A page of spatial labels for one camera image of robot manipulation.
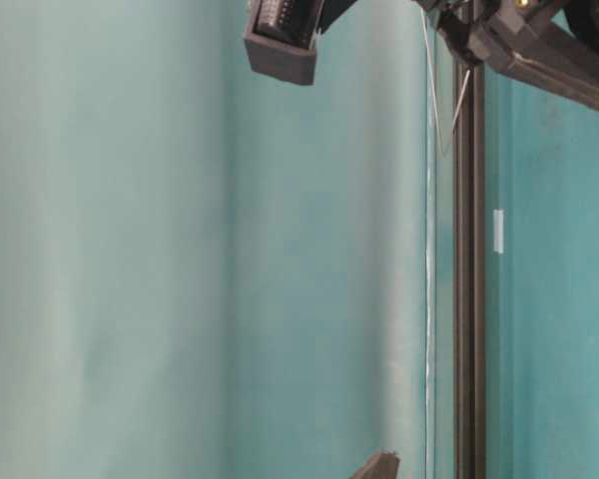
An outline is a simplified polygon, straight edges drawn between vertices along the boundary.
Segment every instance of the white wire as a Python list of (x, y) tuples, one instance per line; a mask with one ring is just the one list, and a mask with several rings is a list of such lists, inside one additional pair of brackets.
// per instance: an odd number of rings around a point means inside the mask
[(455, 128), (457, 127), (457, 121), (459, 120), (459, 113), (461, 113), (461, 107), (463, 105), (463, 100), (466, 96), (466, 91), (468, 88), (468, 81), (470, 80), (471, 70), (467, 70), (466, 74), (463, 77), (463, 84), (461, 86), (461, 91), (459, 93), (459, 98), (457, 99), (457, 105), (455, 106), (455, 112), (452, 117), (452, 127), (450, 129), (450, 139), (444, 148), (444, 143), (442, 141), (443, 132), (441, 131), (441, 125), (439, 124), (439, 108), (437, 106), (437, 92), (436, 92), (436, 82), (434, 76), (434, 69), (432, 65), (432, 54), (430, 50), (430, 43), (428, 42), (428, 24), (426, 23), (426, 16), (421, 10), (421, 26), (423, 27), (423, 41), (426, 45), (426, 59), (428, 63), (428, 81), (430, 83), (430, 92), (432, 94), (432, 107), (435, 116), (435, 131), (437, 132), (437, 142), (439, 144), (439, 150), (443, 156), (446, 155), (446, 152), (450, 146), (452, 141)]

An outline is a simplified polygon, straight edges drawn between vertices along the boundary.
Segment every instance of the white label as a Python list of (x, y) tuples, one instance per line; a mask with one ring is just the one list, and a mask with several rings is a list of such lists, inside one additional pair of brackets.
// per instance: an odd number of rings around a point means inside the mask
[(499, 254), (503, 254), (503, 210), (494, 210), (492, 212), (493, 225), (493, 249)]

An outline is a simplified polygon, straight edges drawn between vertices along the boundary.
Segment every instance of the black mechanical arm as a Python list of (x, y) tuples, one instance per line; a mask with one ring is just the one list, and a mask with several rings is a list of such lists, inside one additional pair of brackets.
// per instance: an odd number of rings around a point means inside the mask
[[(599, 0), (486, 0), (464, 23), (470, 0), (415, 0), (454, 57), (599, 111)], [(315, 38), (356, 0), (251, 0), (245, 43), (254, 71), (311, 85)], [(564, 11), (570, 32), (554, 17)]]

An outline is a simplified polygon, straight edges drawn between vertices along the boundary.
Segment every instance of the vertical rail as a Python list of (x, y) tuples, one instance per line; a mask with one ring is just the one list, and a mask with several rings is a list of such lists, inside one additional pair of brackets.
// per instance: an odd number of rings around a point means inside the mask
[[(481, 2), (463, 12), (470, 21)], [(466, 67), (455, 66), (459, 97)], [(457, 120), (455, 159), (455, 474), (485, 479), (484, 73), (475, 68)]]

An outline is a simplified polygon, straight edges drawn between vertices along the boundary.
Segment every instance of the teal backdrop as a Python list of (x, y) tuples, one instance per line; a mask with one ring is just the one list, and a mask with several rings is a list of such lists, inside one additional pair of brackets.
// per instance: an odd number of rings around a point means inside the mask
[(419, 12), (360, 2), (309, 89), (250, 72), (245, 22), (0, 0), (0, 479), (346, 478), (378, 448), (452, 477)]
[(599, 478), (599, 113), (494, 74), (486, 98), (488, 477)]

